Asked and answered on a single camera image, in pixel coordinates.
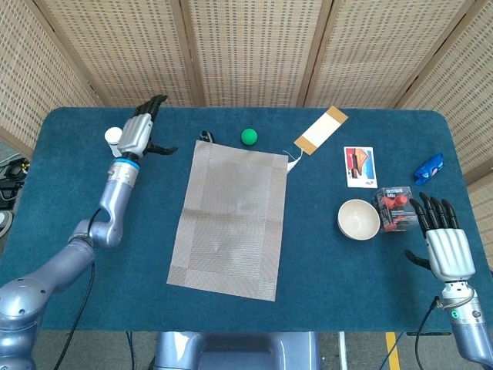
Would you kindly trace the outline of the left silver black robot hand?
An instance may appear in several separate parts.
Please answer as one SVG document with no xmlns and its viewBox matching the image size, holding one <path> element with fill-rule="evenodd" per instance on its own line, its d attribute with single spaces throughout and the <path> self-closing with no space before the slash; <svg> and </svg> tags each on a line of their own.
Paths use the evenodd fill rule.
<svg viewBox="0 0 493 370">
<path fill-rule="evenodd" d="M 157 95 L 137 106 L 132 117 L 123 127 L 122 136 L 117 146 L 121 157 L 138 163 L 147 153 L 172 155 L 178 148 L 165 148 L 152 142 L 151 132 L 159 108 L 167 99 L 166 95 Z"/>
</svg>

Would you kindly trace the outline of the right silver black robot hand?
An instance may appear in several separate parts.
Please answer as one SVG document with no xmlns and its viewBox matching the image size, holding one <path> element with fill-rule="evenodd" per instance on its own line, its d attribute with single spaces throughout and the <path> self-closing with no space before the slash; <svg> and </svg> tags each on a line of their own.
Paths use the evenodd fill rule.
<svg viewBox="0 0 493 370">
<path fill-rule="evenodd" d="M 475 274 L 471 248 L 451 203 L 420 192 L 420 200 L 410 199 L 426 242 L 428 257 L 406 250 L 404 255 L 418 267 L 432 272 L 444 283 L 466 281 Z"/>
</svg>

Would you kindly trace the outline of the white bowl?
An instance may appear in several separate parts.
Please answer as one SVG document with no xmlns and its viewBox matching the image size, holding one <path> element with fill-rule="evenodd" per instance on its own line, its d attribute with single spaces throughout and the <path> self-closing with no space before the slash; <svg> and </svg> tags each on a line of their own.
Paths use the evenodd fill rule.
<svg viewBox="0 0 493 370">
<path fill-rule="evenodd" d="M 368 202 L 359 199 L 347 200 L 337 212 L 340 232 L 355 241 L 367 241 L 375 237 L 381 228 L 378 212 Z"/>
</svg>

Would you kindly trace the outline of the beige woven placemat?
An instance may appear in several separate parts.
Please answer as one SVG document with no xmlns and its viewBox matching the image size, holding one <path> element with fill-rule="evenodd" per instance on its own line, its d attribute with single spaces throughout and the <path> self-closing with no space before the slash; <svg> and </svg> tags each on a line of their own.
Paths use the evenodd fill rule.
<svg viewBox="0 0 493 370">
<path fill-rule="evenodd" d="M 286 155 L 197 141 L 167 284 L 274 301 Z"/>
</svg>

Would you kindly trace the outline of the white paper cup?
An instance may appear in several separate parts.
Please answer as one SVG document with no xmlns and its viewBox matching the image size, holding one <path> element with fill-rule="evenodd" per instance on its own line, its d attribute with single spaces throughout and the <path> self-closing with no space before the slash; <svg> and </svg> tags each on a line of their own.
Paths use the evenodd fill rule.
<svg viewBox="0 0 493 370">
<path fill-rule="evenodd" d="M 110 127 L 105 131 L 105 141 L 111 149 L 114 157 L 120 157 L 121 153 L 118 149 L 119 141 L 122 137 L 122 130 L 119 127 Z"/>
</svg>

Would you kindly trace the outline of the clear box with red contents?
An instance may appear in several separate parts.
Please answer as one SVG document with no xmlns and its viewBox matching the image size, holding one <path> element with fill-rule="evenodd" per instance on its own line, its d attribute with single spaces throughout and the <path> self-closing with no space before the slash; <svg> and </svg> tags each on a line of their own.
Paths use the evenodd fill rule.
<svg viewBox="0 0 493 370">
<path fill-rule="evenodd" d="M 410 203 L 410 187 L 382 187 L 372 198 L 381 220 L 381 231 L 401 232 L 418 225 L 418 217 Z"/>
</svg>

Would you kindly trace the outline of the blue snack packet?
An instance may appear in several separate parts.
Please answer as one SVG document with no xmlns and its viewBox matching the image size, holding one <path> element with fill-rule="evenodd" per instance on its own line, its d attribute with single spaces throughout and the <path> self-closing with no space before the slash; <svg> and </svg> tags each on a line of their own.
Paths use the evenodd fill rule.
<svg viewBox="0 0 493 370">
<path fill-rule="evenodd" d="M 443 167 L 443 154 L 435 154 L 414 171 L 414 183 L 418 186 L 427 183 L 437 172 L 441 171 Z"/>
</svg>

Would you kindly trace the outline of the blue table cloth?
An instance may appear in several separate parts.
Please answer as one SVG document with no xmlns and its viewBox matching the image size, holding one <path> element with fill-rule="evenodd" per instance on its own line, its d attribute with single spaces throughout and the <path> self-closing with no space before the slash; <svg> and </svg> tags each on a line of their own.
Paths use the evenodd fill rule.
<svg viewBox="0 0 493 370">
<path fill-rule="evenodd" d="M 321 114 L 317 108 L 163 107 L 151 137 L 178 150 L 141 159 L 121 244 L 95 249 L 95 268 L 50 297 L 41 325 L 115 331 L 415 331 L 424 325 L 447 331 L 448 314 L 424 316 L 442 283 L 404 255 L 409 250 L 426 256 L 419 227 L 355 241 L 337 226 L 344 201 L 369 200 L 374 193 L 347 186 L 344 147 L 369 146 L 379 186 L 409 186 L 413 194 L 452 204 L 475 263 L 471 285 L 493 326 L 493 277 L 448 122 L 433 110 L 345 109 L 342 127 L 313 155 L 302 156 L 287 177 L 274 301 L 167 284 L 201 131 L 238 148 L 241 131 L 252 126 L 259 135 L 255 150 L 295 154 L 294 140 Z M 416 185 L 414 171 L 438 153 L 443 169 Z"/>
</svg>

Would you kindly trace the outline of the picture postcard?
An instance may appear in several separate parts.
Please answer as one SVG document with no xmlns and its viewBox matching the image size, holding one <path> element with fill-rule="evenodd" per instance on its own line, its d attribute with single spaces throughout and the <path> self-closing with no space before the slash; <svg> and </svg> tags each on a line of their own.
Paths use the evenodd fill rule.
<svg viewBox="0 0 493 370">
<path fill-rule="evenodd" d="M 345 146 L 345 174 L 349 188 L 377 188 L 374 150 L 369 146 Z"/>
</svg>

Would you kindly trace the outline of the bamboo folding screen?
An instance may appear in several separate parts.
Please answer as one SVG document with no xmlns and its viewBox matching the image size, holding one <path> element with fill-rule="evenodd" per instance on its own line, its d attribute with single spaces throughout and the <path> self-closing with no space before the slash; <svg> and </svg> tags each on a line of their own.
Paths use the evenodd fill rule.
<svg viewBox="0 0 493 370">
<path fill-rule="evenodd" d="M 0 162 L 61 106 L 430 109 L 493 269 L 493 0 L 0 0 Z"/>
</svg>

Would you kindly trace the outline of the white table leg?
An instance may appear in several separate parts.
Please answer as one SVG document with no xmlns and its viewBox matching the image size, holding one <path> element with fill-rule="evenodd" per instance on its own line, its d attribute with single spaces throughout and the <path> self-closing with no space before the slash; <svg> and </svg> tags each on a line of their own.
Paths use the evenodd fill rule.
<svg viewBox="0 0 493 370">
<path fill-rule="evenodd" d="M 337 333 L 339 369 L 348 370 L 346 338 L 343 331 Z"/>
</svg>

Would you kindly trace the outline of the grey round floor object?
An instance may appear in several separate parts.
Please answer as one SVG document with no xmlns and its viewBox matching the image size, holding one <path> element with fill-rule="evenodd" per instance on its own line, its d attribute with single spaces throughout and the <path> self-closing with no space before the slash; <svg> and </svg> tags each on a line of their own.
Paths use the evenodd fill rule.
<svg viewBox="0 0 493 370">
<path fill-rule="evenodd" d="M 0 210 L 0 238 L 9 232 L 13 217 L 14 214 L 10 210 Z"/>
</svg>

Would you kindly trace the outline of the cream bookmark with tassel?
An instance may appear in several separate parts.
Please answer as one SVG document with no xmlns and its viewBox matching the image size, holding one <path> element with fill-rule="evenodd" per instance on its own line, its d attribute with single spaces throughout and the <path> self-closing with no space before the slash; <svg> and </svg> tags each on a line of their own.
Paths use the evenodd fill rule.
<svg viewBox="0 0 493 370">
<path fill-rule="evenodd" d="M 289 173 L 305 154 L 314 154 L 348 119 L 348 116 L 335 106 L 328 108 L 293 144 L 300 150 L 298 158 L 287 164 Z"/>
</svg>

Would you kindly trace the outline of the blue-grey robot torso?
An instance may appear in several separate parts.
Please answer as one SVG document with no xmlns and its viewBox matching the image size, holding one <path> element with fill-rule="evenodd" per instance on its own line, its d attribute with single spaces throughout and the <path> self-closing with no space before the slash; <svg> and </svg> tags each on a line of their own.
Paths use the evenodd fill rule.
<svg viewBox="0 0 493 370">
<path fill-rule="evenodd" d="M 321 370 L 317 333 L 166 331 L 149 370 Z"/>
</svg>

